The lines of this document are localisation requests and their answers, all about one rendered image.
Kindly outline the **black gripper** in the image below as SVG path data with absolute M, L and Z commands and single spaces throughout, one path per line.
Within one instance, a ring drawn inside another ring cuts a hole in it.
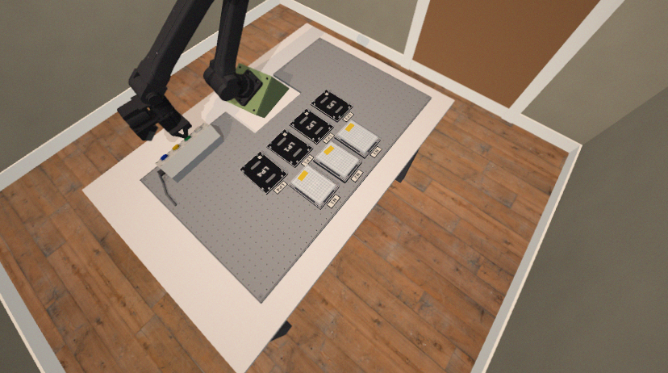
M 186 139 L 188 137 L 188 129 L 192 127 L 190 122 L 184 118 L 178 111 L 175 110 L 175 108 L 172 106 L 172 111 L 166 115 L 158 116 L 157 117 L 166 117 L 170 116 L 173 121 L 176 123 L 177 127 L 173 128 L 171 131 L 169 131 L 169 134 L 171 136 L 178 136 L 183 139 Z M 179 133 L 179 131 L 183 130 L 184 134 Z

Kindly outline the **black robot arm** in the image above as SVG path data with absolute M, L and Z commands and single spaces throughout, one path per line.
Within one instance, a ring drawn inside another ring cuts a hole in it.
M 156 115 L 172 111 L 172 104 L 164 96 L 168 89 L 166 85 L 213 1 L 177 0 L 147 56 L 133 70 L 128 84 L 137 95 L 119 107 L 117 112 L 141 140 L 152 141 L 158 129 L 157 123 L 167 132 L 177 127 L 169 115 Z M 236 58 L 248 1 L 223 0 L 215 58 L 210 60 L 203 74 L 205 82 L 223 101 L 235 99 L 244 107 L 263 86 L 249 69 L 241 75 L 236 73 Z

